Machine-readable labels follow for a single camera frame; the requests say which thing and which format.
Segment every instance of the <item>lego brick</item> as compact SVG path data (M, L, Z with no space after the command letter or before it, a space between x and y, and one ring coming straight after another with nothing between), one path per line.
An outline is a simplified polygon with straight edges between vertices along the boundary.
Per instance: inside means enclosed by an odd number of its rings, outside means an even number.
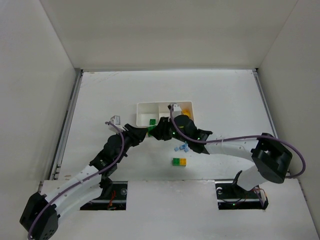
M180 158L180 166L185 167L187 165L187 159L186 158Z
M185 167L187 165L187 159L186 158L174 158L172 160L172 165Z
M180 149L180 150L184 150L184 149L187 148L187 147L188 147L188 144L185 143L185 144L182 144L182 145L179 147L179 149Z
M172 160L172 165L173 166L180 166L180 158L174 158Z
M155 125L155 124L156 124L156 120L155 119L150 119L149 125Z
M156 125L154 125L154 126L149 126L148 127L148 137L152 137L152 135L149 133L152 129L154 129L156 127Z

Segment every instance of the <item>robotic arm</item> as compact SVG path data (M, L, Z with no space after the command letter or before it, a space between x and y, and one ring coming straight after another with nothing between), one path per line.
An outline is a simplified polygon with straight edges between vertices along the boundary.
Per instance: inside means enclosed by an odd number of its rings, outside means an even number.
M158 125L149 132L157 140L167 141L175 138L188 143L188 147L199 154L226 154L253 161L253 167L238 172L234 178L234 187L242 191L250 191L266 181L278 184L284 182L292 154L281 143L264 138L199 143L224 139L225 136L197 128L187 115L181 114L178 105L169 108L173 108L173 117L161 117ZM198 142L183 137L177 132L176 127L184 136ZM109 176L117 169L117 163L123 157L127 157L130 147L139 145L145 139L147 132L147 128L136 128L126 124L122 134L120 132L110 136L103 150L74 178L48 195L34 193L20 218L20 223L29 232L29 239L31 236L35 240L51 238L69 214L93 199L108 195L113 184Z

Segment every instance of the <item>rectangular cutout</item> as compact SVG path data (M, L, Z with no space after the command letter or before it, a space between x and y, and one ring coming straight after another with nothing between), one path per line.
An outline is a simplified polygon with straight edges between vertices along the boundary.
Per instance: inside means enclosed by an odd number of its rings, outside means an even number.
M111 191L102 196L91 200L83 205L80 210L104 210L104 211L118 211L126 210L127 208L127 181L115 181L112 184Z
M268 206L268 198L262 190L236 191L232 186L233 181L216 181L215 191L219 210L263 209Z

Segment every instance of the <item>blue lego brick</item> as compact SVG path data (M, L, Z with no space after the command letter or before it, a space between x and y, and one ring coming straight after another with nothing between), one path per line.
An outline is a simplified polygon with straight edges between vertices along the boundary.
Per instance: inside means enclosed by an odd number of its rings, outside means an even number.
M180 147L179 147L179 149L180 150L183 150L183 149L185 149L185 148L187 148L188 147L188 144L182 144Z

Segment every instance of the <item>green lego brick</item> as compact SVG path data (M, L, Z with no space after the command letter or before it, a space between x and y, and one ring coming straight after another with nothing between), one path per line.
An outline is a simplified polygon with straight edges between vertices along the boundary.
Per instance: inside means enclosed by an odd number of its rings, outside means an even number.
M174 158L172 160L172 165L173 166L180 166L180 158Z
M149 126L148 127L148 137L152 136L149 132L154 129L157 125L154 125L154 126Z
M150 119L150 124L149 125L155 125L156 124L156 120L155 119Z

